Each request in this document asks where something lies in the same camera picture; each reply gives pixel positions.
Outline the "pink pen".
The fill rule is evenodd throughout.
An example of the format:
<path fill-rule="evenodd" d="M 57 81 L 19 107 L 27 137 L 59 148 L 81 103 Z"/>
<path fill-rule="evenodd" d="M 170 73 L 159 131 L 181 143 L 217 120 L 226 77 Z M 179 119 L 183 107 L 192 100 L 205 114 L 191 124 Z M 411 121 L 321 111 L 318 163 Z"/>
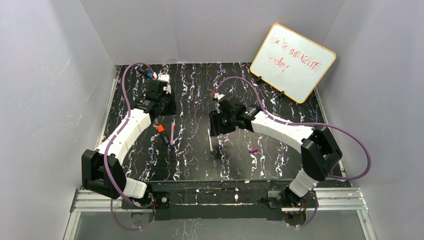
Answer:
<path fill-rule="evenodd" d="M 174 145 L 175 125 L 176 125 L 176 121 L 173 120 L 171 123 L 171 130 L 170 130 L 170 145 L 171 146 Z"/>

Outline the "white pen green tip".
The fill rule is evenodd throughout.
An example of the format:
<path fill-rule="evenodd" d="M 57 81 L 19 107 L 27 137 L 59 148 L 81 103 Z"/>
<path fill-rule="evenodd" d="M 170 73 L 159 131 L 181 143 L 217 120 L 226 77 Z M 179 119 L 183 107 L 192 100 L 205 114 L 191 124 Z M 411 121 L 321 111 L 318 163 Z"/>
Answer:
<path fill-rule="evenodd" d="M 207 129 L 207 136 L 208 136 L 208 142 L 209 142 L 209 150 L 210 150 L 210 153 L 213 154 L 214 148 L 213 148 L 213 145 L 212 145 L 211 132 L 210 132 L 209 128 Z"/>

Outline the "black marker orange tip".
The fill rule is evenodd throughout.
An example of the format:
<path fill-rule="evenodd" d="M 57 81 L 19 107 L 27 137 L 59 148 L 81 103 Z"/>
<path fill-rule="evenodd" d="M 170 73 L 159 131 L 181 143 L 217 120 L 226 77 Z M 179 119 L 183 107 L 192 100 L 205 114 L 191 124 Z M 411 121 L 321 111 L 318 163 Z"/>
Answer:
<path fill-rule="evenodd" d="M 157 131 L 158 131 L 158 133 L 159 133 L 159 135 L 160 135 L 163 143 L 166 146 L 169 146 L 171 142 L 170 142 L 170 138 L 169 138 L 168 134 L 166 133 L 165 128 L 162 125 L 158 125 L 156 127 L 156 129 L 157 129 Z"/>

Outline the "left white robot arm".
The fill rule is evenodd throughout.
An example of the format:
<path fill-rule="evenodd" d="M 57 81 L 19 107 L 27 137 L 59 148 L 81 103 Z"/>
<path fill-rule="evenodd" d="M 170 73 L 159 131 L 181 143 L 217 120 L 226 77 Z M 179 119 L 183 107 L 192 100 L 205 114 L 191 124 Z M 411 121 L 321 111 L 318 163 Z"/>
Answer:
<path fill-rule="evenodd" d="M 156 118 L 175 113 L 175 92 L 167 76 L 147 80 L 143 96 L 130 105 L 114 132 L 94 150 L 87 149 L 82 154 L 83 188 L 114 200 L 142 199 L 148 185 L 126 176 L 122 167 L 124 159 Z"/>

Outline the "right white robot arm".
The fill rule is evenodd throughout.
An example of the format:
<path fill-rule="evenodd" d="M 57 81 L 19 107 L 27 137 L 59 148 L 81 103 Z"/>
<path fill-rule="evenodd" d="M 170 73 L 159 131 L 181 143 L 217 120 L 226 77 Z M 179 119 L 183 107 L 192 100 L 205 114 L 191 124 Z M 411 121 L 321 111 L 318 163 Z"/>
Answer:
<path fill-rule="evenodd" d="M 265 113 L 257 105 L 246 106 L 232 94 L 214 93 L 212 99 L 216 109 L 209 113 L 210 136 L 242 129 L 274 138 L 300 153 L 302 167 L 284 191 L 287 200 L 299 201 L 330 175 L 343 156 L 326 126 L 283 123 L 281 118 Z"/>

